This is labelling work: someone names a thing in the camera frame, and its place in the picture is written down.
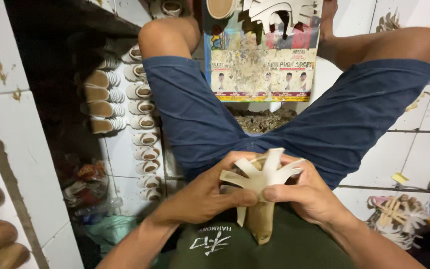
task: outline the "leg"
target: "leg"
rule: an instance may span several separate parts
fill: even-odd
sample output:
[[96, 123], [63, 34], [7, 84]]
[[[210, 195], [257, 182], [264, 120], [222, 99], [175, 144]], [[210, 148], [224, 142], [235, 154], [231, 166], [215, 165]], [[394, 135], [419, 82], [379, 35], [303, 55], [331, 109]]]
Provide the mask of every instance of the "leg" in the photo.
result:
[[247, 136], [191, 59], [200, 30], [193, 17], [147, 23], [139, 34], [144, 69], [175, 159], [188, 179]]
[[326, 26], [332, 27], [336, 6], [324, 2], [319, 53], [347, 71], [290, 123], [257, 141], [262, 149], [282, 146], [310, 160], [332, 189], [359, 168], [430, 80], [430, 29], [337, 38]]

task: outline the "yellow sticky note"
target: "yellow sticky note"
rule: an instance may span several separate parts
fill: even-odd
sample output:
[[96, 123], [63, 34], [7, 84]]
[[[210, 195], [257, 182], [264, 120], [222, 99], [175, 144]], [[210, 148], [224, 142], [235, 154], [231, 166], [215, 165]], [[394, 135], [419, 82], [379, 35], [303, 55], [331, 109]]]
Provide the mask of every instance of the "yellow sticky note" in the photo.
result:
[[404, 184], [404, 182], [408, 181], [408, 179], [399, 172], [394, 173], [394, 175], [392, 175], [391, 178], [401, 184]]

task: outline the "green t-shirt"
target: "green t-shirt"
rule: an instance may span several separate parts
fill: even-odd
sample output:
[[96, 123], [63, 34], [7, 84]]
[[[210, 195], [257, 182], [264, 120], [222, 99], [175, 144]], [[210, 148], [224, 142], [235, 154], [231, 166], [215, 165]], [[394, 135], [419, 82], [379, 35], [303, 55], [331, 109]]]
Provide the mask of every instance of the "green t-shirt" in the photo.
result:
[[209, 223], [191, 224], [170, 255], [171, 269], [347, 269], [348, 254], [318, 226], [302, 220], [288, 203], [275, 206], [271, 240], [258, 245], [229, 210]]

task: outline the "blue shorts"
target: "blue shorts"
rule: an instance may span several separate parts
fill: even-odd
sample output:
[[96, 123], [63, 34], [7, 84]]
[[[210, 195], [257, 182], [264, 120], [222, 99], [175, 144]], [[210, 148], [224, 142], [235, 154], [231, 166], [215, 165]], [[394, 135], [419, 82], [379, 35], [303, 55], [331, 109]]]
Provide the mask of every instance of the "blue shorts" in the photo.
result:
[[336, 188], [430, 81], [430, 64], [384, 59], [352, 65], [306, 110], [282, 127], [247, 136], [212, 93], [197, 61], [143, 61], [155, 105], [176, 161], [188, 180], [230, 151], [265, 153], [283, 147], [302, 157]]

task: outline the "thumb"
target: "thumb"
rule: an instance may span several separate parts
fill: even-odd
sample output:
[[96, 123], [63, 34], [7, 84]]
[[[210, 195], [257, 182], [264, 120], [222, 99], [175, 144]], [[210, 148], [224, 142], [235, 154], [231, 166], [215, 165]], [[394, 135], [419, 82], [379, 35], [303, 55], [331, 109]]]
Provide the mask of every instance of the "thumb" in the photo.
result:
[[234, 207], [253, 206], [258, 202], [254, 191], [243, 189], [230, 194], [221, 194], [218, 199], [223, 211]]
[[266, 187], [262, 194], [270, 202], [302, 202], [307, 191], [307, 187], [302, 185], [277, 184]]

